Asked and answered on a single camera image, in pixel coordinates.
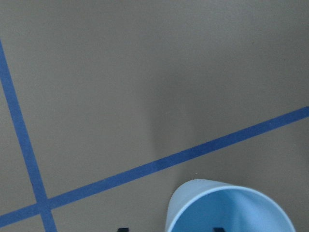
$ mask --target black object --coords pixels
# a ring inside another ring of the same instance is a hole
[[[223,228],[213,228],[213,232],[225,232]]]
[[[117,232],[129,232],[129,228],[119,228]]]

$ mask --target gray floor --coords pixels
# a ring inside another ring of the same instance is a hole
[[[1,1],[0,38],[48,197],[309,105],[309,2]],[[0,89],[0,215],[35,203]],[[59,232],[164,230],[195,178],[309,228],[309,119],[53,210]],[[44,231],[35,216],[1,229]]]

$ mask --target blue tape line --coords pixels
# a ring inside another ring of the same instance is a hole
[[[8,214],[4,214],[0,216],[0,228],[33,217],[39,213],[37,204],[33,204]]]
[[[43,225],[47,232],[56,232],[56,225],[48,204],[47,195],[41,178],[38,164],[36,162],[27,128],[21,113],[17,95],[14,89],[8,65],[6,63],[2,44],[0,42],[0,80],[5,98],[11,113],[15,132],[25,160],[27,171],[32,184],[35,199],[40,206]]]
[[[69,191],[67,193],[51,198],[50,206],[52,209],[64,206],[66,204],[78,201],[80,199],[92,196],[94,194],[106,191],[116,186],[128,183],[138,178],[150,175],[163,169],[172,167],[176,164],[186,162],[196,157],[208,154],[218,149],[230,146],[243,140],[252,138],[259,134],[296,122],[309,117],[309,107],[305,107],[291,113],[276,117],[274,119],[259,123],[257,125],[239,130],[235,133],[223,136],[210,142],[192,147],[188,150],[167,156],[165,158],[147,163],[129,171],[108,177],[98,182],[86,185],[84,187]]]

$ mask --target cup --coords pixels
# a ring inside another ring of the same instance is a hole
[[[251,188],[196,179],[169,202],[165,232],[295,232],[268,196]]]

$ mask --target paper cup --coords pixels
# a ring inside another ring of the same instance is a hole
[[[286,213],[251,188],[191,180],[173,194],[165,232],[295,232]]]

